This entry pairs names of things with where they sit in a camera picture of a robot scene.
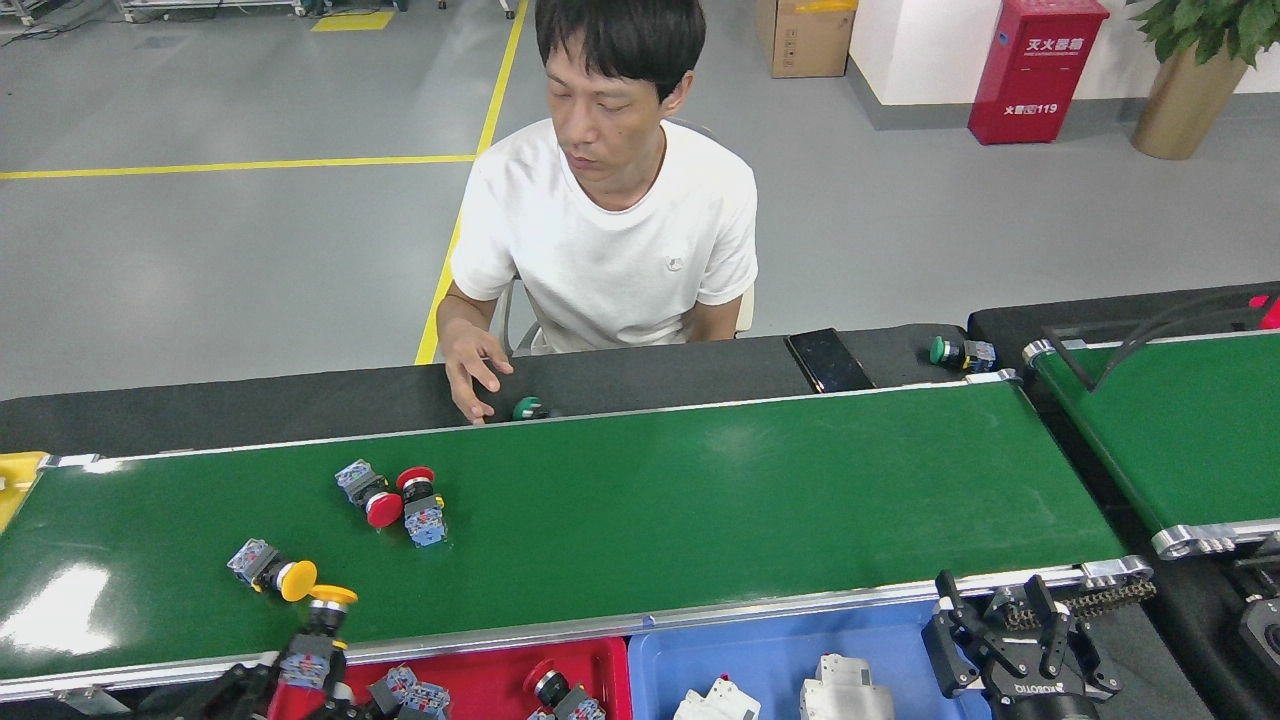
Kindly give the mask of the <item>person's right hand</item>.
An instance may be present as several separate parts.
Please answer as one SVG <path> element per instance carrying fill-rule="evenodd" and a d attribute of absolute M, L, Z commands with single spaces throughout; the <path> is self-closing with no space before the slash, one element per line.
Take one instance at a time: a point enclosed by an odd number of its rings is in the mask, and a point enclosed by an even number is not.
<path fill-rule="evenodd" d="M 440 350 L 456 407 L 470 424 L 483 425 L 495 411 L 479 397 L 477 389 L 490 393 L 500 389 L 500 378 L 515 373 L 508 355 L 495 336 L 461 318 L 443 325 Z"/>

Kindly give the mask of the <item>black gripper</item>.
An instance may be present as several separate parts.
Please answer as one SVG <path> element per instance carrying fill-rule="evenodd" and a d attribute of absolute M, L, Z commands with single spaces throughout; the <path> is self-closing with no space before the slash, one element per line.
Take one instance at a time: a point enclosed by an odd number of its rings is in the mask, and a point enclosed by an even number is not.
<path fill-rule="evenodd" d="M 980 678 L 974 642 L 991 639 L 977 609 L 966 602 L 954 574 L 934 579 L 940 603 L 922 628 L 931 669 L 943 697 L 957 697 Z M 1038 648 L 986 652 L 983 696 L 995 719 L 1098 719 L 1098 702 L 1123 689 L 1108 656 L 1093 642 L 1089 620 L 1110 610 L 1096 603 L 1079 607 L 1053 600 L 1039 575 L 1024 585 L 1027 602 L 1039 623 Z"/>

